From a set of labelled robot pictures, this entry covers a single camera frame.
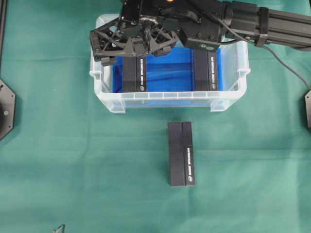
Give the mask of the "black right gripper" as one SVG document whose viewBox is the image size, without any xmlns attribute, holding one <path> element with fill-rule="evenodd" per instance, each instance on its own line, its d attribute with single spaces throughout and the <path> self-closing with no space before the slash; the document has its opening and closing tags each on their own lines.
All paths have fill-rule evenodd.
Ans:
<svg viewBox="0 0 311 233">
<path fill-rule="evenodd" d="M 117 57 L 163 56 L 171 52 L 178 36 L 166 29 L 160 8 L 152 0 L 124 0 L 120 15 L 90 31 L 93 60 L 102 66 L 116 64 Z"/>
</svg>

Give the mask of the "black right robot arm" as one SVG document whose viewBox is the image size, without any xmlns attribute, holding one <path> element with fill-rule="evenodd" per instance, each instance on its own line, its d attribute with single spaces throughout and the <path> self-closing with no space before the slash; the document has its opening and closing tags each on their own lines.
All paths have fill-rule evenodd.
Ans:
<svg viewBox="0 0 311 233">
<path fill-rule="evenodd" d="M 219 0 L 124 0 L 120 15 L 90 32 L 93 57 L 103 66 L 117 57 L 163 56 L 176 43 L 194 50 L 248 40 L 311 49 L 311 18 Z"/>
</svg>

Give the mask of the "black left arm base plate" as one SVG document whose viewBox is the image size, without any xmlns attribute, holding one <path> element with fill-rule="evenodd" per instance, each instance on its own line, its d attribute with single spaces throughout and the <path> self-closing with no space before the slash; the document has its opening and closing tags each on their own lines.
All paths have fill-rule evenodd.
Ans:
<svg viewBox="0 0 311 233">
<path fill-rule="evenodd" d="M 0 81 L 0 139 L 2 140 L 13 128 L 15 118 L 15 93 Z"/>
</svg>

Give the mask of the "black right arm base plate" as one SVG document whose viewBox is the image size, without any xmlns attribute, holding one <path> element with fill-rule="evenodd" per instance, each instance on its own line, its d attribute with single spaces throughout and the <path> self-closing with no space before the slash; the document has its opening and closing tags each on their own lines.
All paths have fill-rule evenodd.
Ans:
<svg viewBox="0 0 311 233">
<path fill-rule="evenodd" d="M 309 131 L 311 131 L 311 91 L 310 90 L 305 95 L 305 107 L 306 107 L 307 128 Z"/>
</svg>

